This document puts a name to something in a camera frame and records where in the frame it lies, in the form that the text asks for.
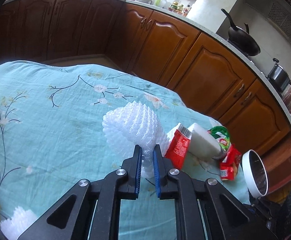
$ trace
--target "red packaging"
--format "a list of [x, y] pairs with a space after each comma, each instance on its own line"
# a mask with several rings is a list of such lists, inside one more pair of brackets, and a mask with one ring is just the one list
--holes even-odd
[[220, 162], [220, 178], [222, 180], [234, 180], [241, 160], [241, 153], [232, 144], [223, 159]]
[[190, 144], [190, 138], [191, 132], [180, 124], [174, 132], [174, 136], [165, 155], [166, 158], [172, 161], [173, 166], [178, 170], [183, 166]]

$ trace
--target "pan handle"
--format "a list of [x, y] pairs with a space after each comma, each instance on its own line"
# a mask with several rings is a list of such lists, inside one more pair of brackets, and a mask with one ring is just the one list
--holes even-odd
[[232, 20], [232, 18], [231, 18], [231, 16], [230, 16], [230, 14], [228, 14], [228, 12], [226, 11], [226, 10], [224, 10], [224, 9], [221, 9], [221, 11], [228, 17], [228, 19], [229, 19], [229, 22], [230, 22], [230, 26], [235, 30], [235, 31], [237, 31], [238, 30], [238, 27], [235, 25], [235, 23], [233, 22], [233, 20]]
[[247, 34], [249, 34], [249, 26], [248, 26], [248, 24], [244, 23], [244, 26], [246, 26], [246, 32], [247, 32]]

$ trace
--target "countertop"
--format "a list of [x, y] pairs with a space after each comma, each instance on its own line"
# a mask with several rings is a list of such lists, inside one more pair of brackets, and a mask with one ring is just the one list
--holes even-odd
[[[5, 3], [11, 2], [11, 1], [14, 1], [14, 0], [6, 0]], [[169, 16], [172, 16], [174, 18], [177, 18], [183, 22], [188, 23], [189, 25], [192, 25], [193, 27], [201, 30], [202, 32], [206, 33], [207, 35], [211, 36], [212, 38], [214, 38], [217, 41], [219, 41], [220, 43], [222, 43], [224, 46], [226, 46], [228, 49], [230, 49], [234, 54], [236, 54], [257, 75], [259, 80], [261, 80], [261, 82], [264, 83], [264, 85], [268, 88], [270, 93], [273, 94], [273, 96], [277, 100], [278, 104], [281, 106], [282, 110], [284, 111], [284, 113], [285, 113], [285, 115], [286, 115], [286, 117], [289, 120], [290, 125], [291, 125], [291, 114], [289, 113], [289, 111], [288, 111], [286, 105], [284, 104], [284, 102], [282, 101], [281, 97], [279, 96], [277, 91], [273, 88], [273, 86], [270, 84], [270, 82], [267, 80], [265, 75], [263, 73], [261, 73], [261, 71], [254, 65], [254, 63], [252, 61], [250, 61], [246, 56], [244, 56], [238, 49], [236, 49], [234, 46], [232, 46], [224, 38], [220, 37], [219, 35], [217, 35], [216, 33], [212, 32], [212, 31], [208, 30], [206, 27], [200, 25], [199, 23], [196, 23], [196, 22], [194, 22], [194, 21], [192, 21], [192, 20], [190, 20], [182, 15], [176, 14], [176, 13], [168, 11], [166, 9], [159, 8], [157, 6], [146, 4], [146, 3], [132, 1], [132, 0], [119, 0], [119, 1], [125, 1], [126, 3], [147, 7], [151, 10], [159, 11], [159, 12], [162, 12], [162, 13], [167, 14]]]

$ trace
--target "bottle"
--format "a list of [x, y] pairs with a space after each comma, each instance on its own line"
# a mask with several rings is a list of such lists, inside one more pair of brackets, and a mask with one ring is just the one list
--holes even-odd
[[184, 9], [182, 10], [182, 14], [183, 14], [184, 16], [187, 16], [187, 14], [188, 14], [189, 11], [190, 11], [190, 5], [187, 5], [186, 8], [184, 8]]
[[177, 10], [181, 12], [183, 10], [183, 4], [178, 5]]
[[170, 8], [176, 10], [178, 8], [178, 2], [173, 2], [173, 4], [170, 5]]

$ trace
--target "wooden cabinet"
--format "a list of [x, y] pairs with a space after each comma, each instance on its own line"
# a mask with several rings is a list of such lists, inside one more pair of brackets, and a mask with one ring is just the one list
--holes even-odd
[[143, 25], [127, 71], [166, 86], [199, 34], [199, 30], [154, 11]]
[[282, 109], [259, 80], [253, 82], [219, 122], [228, 128], [231, 142], [241, 153], [252, 149], [263, 155], [290, 131]]
[[15, 54], [17, 59], [44, 61], [55, 0], [20, 0]]
[[49, 29], [47, 59], [76, 56], [92, 0], [56, 0]]
[[105, 54], [125, 71], [152, 10], [125, 3], [112, 29]]
[[15, 30], [19, 1], [5, 4], [0, 9], [0, 64], [15, 59]]
[[123, 2], [92, 0], [79, 44], [78, 55], [104, 54]]
[[187, 107], [218, 119], [255, 78], [232, 52], [202, 33], [167, 88], [177, 92]]

